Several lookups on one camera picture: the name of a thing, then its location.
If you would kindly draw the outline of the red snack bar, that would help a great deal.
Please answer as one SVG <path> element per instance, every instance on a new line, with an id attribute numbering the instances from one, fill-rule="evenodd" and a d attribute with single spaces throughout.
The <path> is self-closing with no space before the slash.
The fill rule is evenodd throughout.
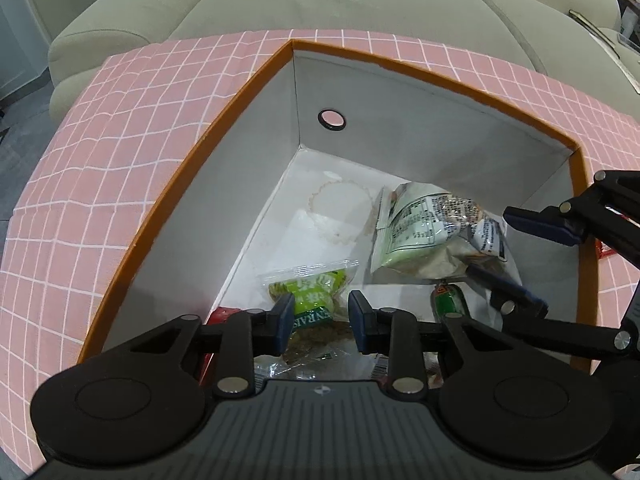
<path id="1" fill-rule="evenodd" d="M 215 329 L 215 333 L 218 333 L 227 324 L 228 319 L 239 312 L 240 309 L 238 308 L 216 307 L 216 309 L 209 315 L 205 326 L 213 327 Z M 203 360 L 200 376 L 200 385 L 203 388 L 208 388 L 212 383 L 216 362 L 216 353 L 209 352 L 206 354 Z"/>

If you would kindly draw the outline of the green sausage stick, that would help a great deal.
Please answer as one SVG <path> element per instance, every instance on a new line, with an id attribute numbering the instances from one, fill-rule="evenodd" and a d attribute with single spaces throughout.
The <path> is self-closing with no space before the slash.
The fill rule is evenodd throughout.
<path id="1" fill-rule="evenodd" d="M 432 290 L 431 307 L 434 319 L 437 322 L 449 313 L 470 315 L 469 307 L 461 288 L 447 282 L 438 283 Z"/>

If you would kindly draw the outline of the green raisin packet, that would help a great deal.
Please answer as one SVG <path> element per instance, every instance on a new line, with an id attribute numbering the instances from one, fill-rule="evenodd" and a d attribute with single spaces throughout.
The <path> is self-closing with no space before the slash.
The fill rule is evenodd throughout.
<path id="1" fill-rule="evenodd" d="M 358 268 L 357 260 L 343 259 L 271 271 L 262 274 L 258 280 L 273 301 L 286 294 L 293 295 L 293 330 L 301 330 L 346 321 L 343 292 Z"/>

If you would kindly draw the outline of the silver green snack bag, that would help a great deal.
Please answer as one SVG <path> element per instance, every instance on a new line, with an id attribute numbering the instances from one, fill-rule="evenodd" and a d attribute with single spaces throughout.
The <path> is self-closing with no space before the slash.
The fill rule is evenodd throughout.
<path id="1" fill-rule="evenodd" d="M 391 270 L 418 280 L 460 278 L 471 264 L 509 262 L 504 221 L 472 198 L 431 183 L 382 188 L 370 272 Z"/>

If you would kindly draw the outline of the clear nut snack packet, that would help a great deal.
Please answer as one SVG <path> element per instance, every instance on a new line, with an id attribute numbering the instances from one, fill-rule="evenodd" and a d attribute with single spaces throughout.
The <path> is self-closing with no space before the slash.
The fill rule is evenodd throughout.
<path id="1" fill-rule="evenodd" d="M 257 380 L 361 380 L 374 371 L 375 354 L 359 352 L 347 323 L 296 330 L 282 356 L 254 359 Z"/>

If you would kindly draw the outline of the red snack packet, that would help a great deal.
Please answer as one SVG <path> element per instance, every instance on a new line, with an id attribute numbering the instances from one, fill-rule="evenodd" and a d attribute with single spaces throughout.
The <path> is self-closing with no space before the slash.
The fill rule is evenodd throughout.
<path id="1" fill-rule="evenodd" d="M 596 249 L 597 249 L 597 256 L 599 259 L 608 258 L 616 254 L 615 249 L 608 247 L 607 244 L 604 244 L 600 240 L 596 240 Z"/>

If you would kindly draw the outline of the orange cardboard box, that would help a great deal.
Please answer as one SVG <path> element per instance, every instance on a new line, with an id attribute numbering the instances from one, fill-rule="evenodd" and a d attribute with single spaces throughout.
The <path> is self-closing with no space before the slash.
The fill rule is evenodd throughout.
<path id="1" fill-rule="evenodd" d="M 355 260 L 377 307 L 428 313 L 424 283 L 372 271 L 383 188 L 431 183 L 493 214 L 584 192 L 579 144 L 504 99 L 390 58 L 290 40 L 167 181 L 101 301 L 90 359 L 184 314 L 266 308 L 262 278 Z"/>

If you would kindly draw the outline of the beige sofa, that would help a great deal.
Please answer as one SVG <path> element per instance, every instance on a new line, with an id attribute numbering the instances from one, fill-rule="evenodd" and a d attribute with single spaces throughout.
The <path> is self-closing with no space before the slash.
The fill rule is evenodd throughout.
<path id="1" fill-rule="evenodd" d="M 536 70 L 619 112 L 639 113 L 639 59 L 609 55 L 617 0 L 96 0 L 53 40 L 50 115 L 60 122 L 103 62 L 164 40 L 244 30 L 359 29 L 441 42 Z"/>

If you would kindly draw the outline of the pink checkered tablecloth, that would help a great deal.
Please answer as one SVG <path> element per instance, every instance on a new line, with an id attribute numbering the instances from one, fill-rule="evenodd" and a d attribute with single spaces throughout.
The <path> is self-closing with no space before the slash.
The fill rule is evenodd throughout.
<path id="1" fill-rule="evenodd" d="M 168 40 L 108 58 L 89 78 L 13 208 L 1 260 L 1 447 L 43 461 L 36 388 L 80 356 L 100 302 L 157 196 L 208 125 L 274 52 L 305 39 L 413 64 L 563 128 L 593 169 L 637 168 L 639 119 L 557 79 L 418 38 L 350 29 Z"/>

